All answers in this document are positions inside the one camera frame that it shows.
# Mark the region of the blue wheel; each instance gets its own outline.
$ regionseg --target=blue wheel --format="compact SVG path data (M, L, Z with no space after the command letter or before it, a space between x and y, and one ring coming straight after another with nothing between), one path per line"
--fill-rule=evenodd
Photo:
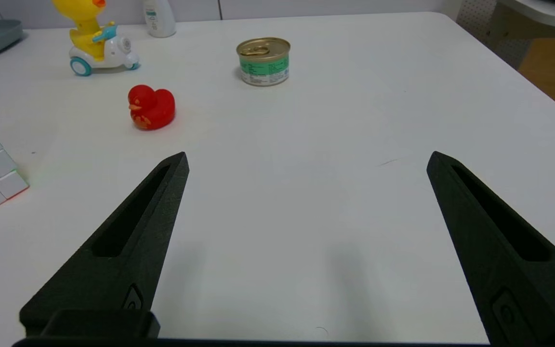
M70 67L79 76L89 76L91 74L91 66L79 57L70 59Z

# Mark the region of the yellow duck toy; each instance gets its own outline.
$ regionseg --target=yellow duck toy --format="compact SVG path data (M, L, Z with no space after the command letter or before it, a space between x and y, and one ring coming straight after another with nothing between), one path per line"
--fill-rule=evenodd
M53 0L53 4L62 15L77 25L77 29L70 30L74 46L90 54L96 61L103 60L104 41L93 42L93 38L101 33L97 15L106 7L106 0Z
M139 57L132 52L132 43L124 35L117 35L114 22L100 27L99 15L106 0L53 0L55 8L77 25L70 31L74 46L70 49L70 67L79 76L89 76L95 68L125 66L136 70Z

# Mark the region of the white table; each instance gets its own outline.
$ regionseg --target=white table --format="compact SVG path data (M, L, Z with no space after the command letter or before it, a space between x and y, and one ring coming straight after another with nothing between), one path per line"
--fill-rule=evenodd
M555 103L444 15L121 32L137 71L74 77L65 29L0 55L0 141L31 183L0 206L0 347L24 336L22 305L179 151L190 176L152 308L165 337L486 342L425 173L434 150L555 244ZM268 35L291 42L291 78L245 85L235 46ZM132 126L139 83L174 92L172 125Z

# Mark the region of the tin can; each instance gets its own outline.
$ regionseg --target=tin can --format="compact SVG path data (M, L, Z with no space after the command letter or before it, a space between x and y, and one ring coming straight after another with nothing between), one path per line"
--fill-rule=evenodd
M288 79L291 44L266 37L241 42L237 46L241 79L253 86L273 86Z

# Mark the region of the can lid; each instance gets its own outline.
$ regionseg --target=can lid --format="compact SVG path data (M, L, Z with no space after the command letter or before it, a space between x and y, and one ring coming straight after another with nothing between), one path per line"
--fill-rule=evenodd
M249 61L273 61L288 54L291 44L281 38L255 38L241 42L237 53Z

